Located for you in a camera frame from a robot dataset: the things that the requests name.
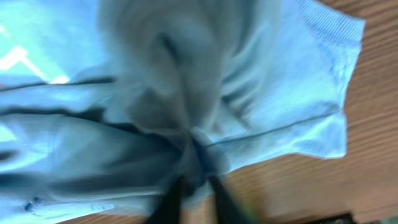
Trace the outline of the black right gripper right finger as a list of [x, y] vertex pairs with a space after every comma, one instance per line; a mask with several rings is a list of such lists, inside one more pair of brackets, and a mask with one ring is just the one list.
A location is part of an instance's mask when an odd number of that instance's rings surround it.
[[233, 200], [216, 175], [209, 175], [208, 180], [215, 193], [215, 210], [218, 224], [254, 224], [253, 219]]

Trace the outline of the light blue t-shirt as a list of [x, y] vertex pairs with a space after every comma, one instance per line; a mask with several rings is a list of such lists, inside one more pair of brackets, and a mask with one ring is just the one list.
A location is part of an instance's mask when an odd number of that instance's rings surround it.
[[2, 1], [1, 222], [151, 212], [224, 175], [346, 153], [365, 22], [318, 1]]

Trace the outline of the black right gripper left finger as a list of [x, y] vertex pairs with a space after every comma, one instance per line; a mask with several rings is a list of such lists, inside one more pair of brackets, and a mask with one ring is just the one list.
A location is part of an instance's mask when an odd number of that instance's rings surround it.
[[180, 224], [184, 176], [179, 176], [169, 187], [146, 224]]

